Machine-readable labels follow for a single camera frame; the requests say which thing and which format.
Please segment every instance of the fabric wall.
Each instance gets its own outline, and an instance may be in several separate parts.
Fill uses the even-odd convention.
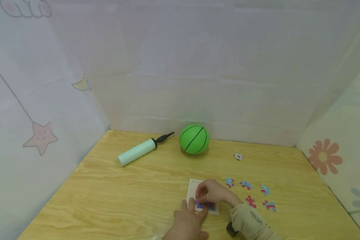
[[[50,1],[0,0],[0,240],[16,239],[109,129]]]
[[[115,129],[178,134],[197,123],[213,139],[294,146],[358,30],[360,0],[61,0],[59,9],[71,50],[101,65],[90,81]],[[80,47],[91,44],[96,52]]]
[[[360,73],[297,147],[360,227]]]

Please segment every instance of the hand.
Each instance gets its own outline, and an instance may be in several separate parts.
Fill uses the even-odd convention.
[[[205,207],[198,214],[195,213],[195,200],[189,199],[189,209],[187,201],[182,201],[181,211],[176,210],[173,214],[175,220],[172,227],[163,236],[162,240],[206,240],[209,235],[201,232],[201,224],[208,214],[208,207]]]
[[[206,179],[196,189],[196,199],[200,204],[206,202],[218,203],[226,201],[231,207],[241,204],[239,197],[229,189],[221,185],[215,179]]]

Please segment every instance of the star print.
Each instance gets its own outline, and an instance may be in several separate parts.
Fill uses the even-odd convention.
[[[45,126],[41,126],[32,122],[33,137],[24,143],[23,147],[37,147],[42,156],[47,149],[48,144],[56,142],[58,139],[52,133],[52,124],[48,122]]]

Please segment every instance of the orange flower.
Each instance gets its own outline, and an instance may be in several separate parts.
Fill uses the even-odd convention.
[[[313,149],[309,149],[308,157],[309,162],[316,170],[320,170],[322,175],[327,175],[327,166],[333,174],[338,174],[338,171],[334,164],[342,164],[343,159],[337,155],[334,155],[339,151],[339,145],[337,143],[331,144],[331,140],[325,139],[324,144],[321,141],[316,141],[316,145]]]

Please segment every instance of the left hand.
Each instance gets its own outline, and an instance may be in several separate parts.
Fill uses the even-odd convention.
[[[181,211],[173,212],[175,220],[172,227],[163,236],[162,240],[206,240],[209,235],[207,232],[201,231],[201,224],[208,214],[208,207],[195,213],[195,200],[189,199],[189,209],[187,209],[187,201],[182,200]]]

